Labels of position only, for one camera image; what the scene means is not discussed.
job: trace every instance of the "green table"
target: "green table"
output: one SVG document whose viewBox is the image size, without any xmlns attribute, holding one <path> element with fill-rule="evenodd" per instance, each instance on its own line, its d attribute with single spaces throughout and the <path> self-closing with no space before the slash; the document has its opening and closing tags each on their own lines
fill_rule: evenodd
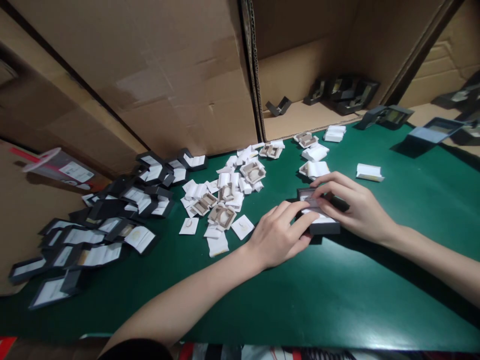
<svg viewBox="0 0 480 360">
<path fill-rule="evenodd" d="M 341 143 L 323 143 L 331 171 L 355 178 L 357 163 L 381 166 L 382 183 L 359 179 L 400 224 L 417 229 L 459 253 L 480 260 L 480 173 L 437 147 L 417 159 L 389 150 L 410 131 L 348 126 Z M 262 159 L 265 188 L 245 198 L 240 215 L 256 224 L 306 179 L 298 175 L 302 150 L 289 139 L 280 159 Z M 217 178 L 231 154 L 210 159 L 193 173 L 201 183 Z M 180 203 L 165 220 L 148 226 L 161 236 L 148 256 L 92 271 L 84 293 L 49 307 L 27 310 L 42 279 L 0 299 L 0 335 L 69 342 L 87 333 L 113 333 L 145 302 L 214 263 L 202 238 L 179 236 L 186 217 Z M 230 250 L 242 245 L 232 230 Z M 239 286 L 185 336 L 217 344 L 269 344 L 342 348 L 480 351 L 480 312 L 433 276 L 396 254 L 342 230 L 294 259 Z"/>
</svg>

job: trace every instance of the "finger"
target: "finger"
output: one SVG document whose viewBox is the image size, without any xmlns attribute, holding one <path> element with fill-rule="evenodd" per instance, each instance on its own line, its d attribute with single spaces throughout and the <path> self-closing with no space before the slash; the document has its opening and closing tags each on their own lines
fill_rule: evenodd
<svg viewBox="0 0 480 360">
<path fill-rule="evenodd" d="M 306 233 L 300 236 L 300 239 L 298 239 L 298 241 L 295 243 L 295 245 L 293 245 L 293 247 L 286 255 L 287 259 L 291 259 L 298 253 L 301 253 L 303 250 L 305 250 L 309 246 L 312 237 L 313 236 L 310 233 Z"/>
<path fill-rule="evenodd" d="M 261 217 L 261 220 L 268 218 L 270 215 L 274 213 L 274 211 L 278 208 L 278 206 L 275 206 L 273 209 L 271 209 L 269 212 L 267 212 L 265 215 Z"/>
<path fill-rule="evenodd" d="M 292 202 L 278 217 L 278 220 L 289 225 L 300 210 L 308 208 L 309 206 L 310 204 L 306 201 Z"/>
<path fill-rule="evenodd" d="M 278 218 L 285 211 L 285 209 L 289 207 L 290 204 L 291 204 L 291 202 L 282 201 L 280 203 L 280 205 L 278 205 L 276 207 L 275 211 L 273 211 L 273 213 L 270 216 L 274 219 Z"/>
<path fill-rule="evenodd" d="M 343 186 L 337 182 L 329 181 L 316 188 L 312 198 L 318 199 L 322 194 L 332 193 L 344 199 L 348 204 L 353 204 L 358 197 L 358 193 L 351 188 Z"/>
<path fill-rule="evenodd" d="M 310 211 L 306 214 L 303 214 L 297 221 L 292 224 L 292 226 L 290 226 L 290 228 L 288 229 L 288 235 L 294 239 L 298 239 L 319 217 L 320 214 L 315 211 Z"/>
<path fill-rule="evenodd" d="M 351 178 L 343 175 L 341 172 L 334 171 L 326 175 L 317 177 L 317 179 L 310 184 L 311 187 L 317 187 L 320 184 L 328 183 L 330 181 L 336 182 L 352 190 L 360 190 L 364 187 L 359 183 L 353 181 Z"/>
<path fill-rule="evenodd" d="M 338 210 L 335 206 L 333 206 L 330 201 L 327 201 L 323 198 L 317 199 L 318 206 L 320 209 L 329 217 L 334 220 L 339 221 L 342 225 L 347 224 L 351 221 L 350 216 L 346 215 L 344 212 Z"/>
</svg>

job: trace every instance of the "forearm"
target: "forearm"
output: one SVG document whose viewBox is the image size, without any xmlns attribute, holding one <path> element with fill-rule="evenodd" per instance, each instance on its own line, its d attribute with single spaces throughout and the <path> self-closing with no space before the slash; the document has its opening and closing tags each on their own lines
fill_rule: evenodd
<svg viewBox="0 0 480 360">
<path fill-rule="evenodd" d="M 400 226 L 383 245 L 427 270 L 480 308 L 480 262 L 405 226 Z"/>
<path fill-rule="evenodd" d="M 132 338 L 171 346 L 219 299 L 261 271 L 245 244 L 150 300 L 113 334 L 103 351 Z"/>
</svg>

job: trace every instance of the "right hand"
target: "right hand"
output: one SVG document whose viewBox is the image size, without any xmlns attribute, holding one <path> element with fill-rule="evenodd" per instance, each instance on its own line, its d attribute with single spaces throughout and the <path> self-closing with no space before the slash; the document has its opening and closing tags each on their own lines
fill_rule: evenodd
<svg viewBox="0 0 480 360">
<path fill-rule="evenodd" d="M 400 231 L 400 226 L 385 212 L 372 192 L 342 173 L 335 171 L 320 176 L 310 186 L 319 186 L 312 197 L 317 199 L 322 211 L 355 235 L 384 245 Z M 341 212 L 320 197 L 330 193 L 345 200 L 350 208 Z"/>
</svg>

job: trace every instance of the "cardboard shelf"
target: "cardboard shelf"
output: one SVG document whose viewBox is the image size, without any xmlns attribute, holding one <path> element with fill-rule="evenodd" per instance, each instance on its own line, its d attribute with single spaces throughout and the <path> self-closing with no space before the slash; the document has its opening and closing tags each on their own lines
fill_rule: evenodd
<svg viewBox="0 0 480 360">
<path fill-rule="evenodd" d="M 285 115 L 274 117 L 270 111 L 263 112 L 266 139 L 268 141 L 291 138 L 304 131 L 317 131 L 329 125 L 345 124 L 359 120 L 361 116 L 341 116 L 322 103 L 308 106 L 301 101 L 294 102 Z"/>
</svg>

